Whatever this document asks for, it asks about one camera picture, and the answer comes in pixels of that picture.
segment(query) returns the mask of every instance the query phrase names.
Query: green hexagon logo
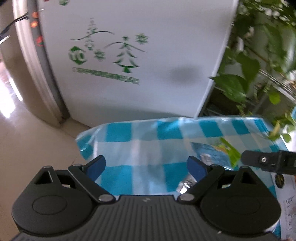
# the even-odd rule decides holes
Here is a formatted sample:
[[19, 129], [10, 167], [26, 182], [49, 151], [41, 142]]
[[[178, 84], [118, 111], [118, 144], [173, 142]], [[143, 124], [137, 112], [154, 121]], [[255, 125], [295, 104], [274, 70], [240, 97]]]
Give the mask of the green hexagon logo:
[[81, 65], [87, 61], [85, 58], [85, 51], [77, 46], [70, 49], [69, 58], [76, 64]]

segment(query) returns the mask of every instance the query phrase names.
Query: checkered tablecloth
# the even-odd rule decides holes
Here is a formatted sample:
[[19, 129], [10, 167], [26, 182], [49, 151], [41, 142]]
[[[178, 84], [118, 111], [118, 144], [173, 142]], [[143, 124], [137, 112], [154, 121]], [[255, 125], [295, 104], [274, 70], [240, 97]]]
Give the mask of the checkered tablecloth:
[[[106, 169], [96, 183], [113, 195], [176, 195], [178, 183], [188, 174], [188, 157], [196, 156], [191, 142], [215, 145], [224, 137], [240, 153], [286, 150], [281, 139], [267, 139], [271, 129], [255, 117], [181, 117], [103, 124], [82, 132], [76, 141], [86, 160], [105, 157]], [[270, 173], [252, 169], [275, 195]]]

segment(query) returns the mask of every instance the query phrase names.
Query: paper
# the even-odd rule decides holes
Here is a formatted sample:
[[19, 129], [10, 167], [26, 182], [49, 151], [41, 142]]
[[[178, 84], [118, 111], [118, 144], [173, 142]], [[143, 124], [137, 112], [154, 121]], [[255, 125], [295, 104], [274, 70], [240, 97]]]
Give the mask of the paper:
[[296, 180], [293, 175], [284, 176], [284, 186], [278, 188], [275, 183], [276, 173], [272, 173], [276, 196], [281, 206], [281, 239], [296, 240]]

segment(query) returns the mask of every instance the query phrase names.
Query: beige tiled floor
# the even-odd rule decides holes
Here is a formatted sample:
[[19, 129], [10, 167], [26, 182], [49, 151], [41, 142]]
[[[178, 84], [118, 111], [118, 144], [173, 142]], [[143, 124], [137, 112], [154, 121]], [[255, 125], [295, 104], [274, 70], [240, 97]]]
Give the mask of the beige tiled floor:
[[74, 138], [87, 127], [71, 119], [60, 129], [49, 126], [27, 111], [5, 73], [0, 79], [0, 240], [6, 241], [17, 234], [12, 204], [42, 166], [85, 163]]

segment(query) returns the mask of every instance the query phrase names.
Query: white panel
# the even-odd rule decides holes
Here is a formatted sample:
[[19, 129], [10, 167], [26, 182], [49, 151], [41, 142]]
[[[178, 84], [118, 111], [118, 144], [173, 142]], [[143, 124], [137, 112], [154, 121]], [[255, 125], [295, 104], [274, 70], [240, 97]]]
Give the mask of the white panel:
[[[197, 115], [212, 86], [223, 55], [236, 0], [39, 0], [47, 53], [62, 96], [72, 117], [86, 125]], [[96, 31], [91, 35], [93, 50], [85, 40], [93, 18]], [[135, 36], [144, 33], [148, 43], [141, 45]], [[113, 63], [124, 51], [122, 65], [128, 62], [122, 37], [128, 36], [132, 58], [139, 67], [132, 73]], [[70, 49], [77, 46], [87, 59], [81, 65], [70, 60]], [[94, 58], [94, 51], [105, 53], [105, 60]], [[83, 68], [139, 79], [139, 84], [77, 73]]]

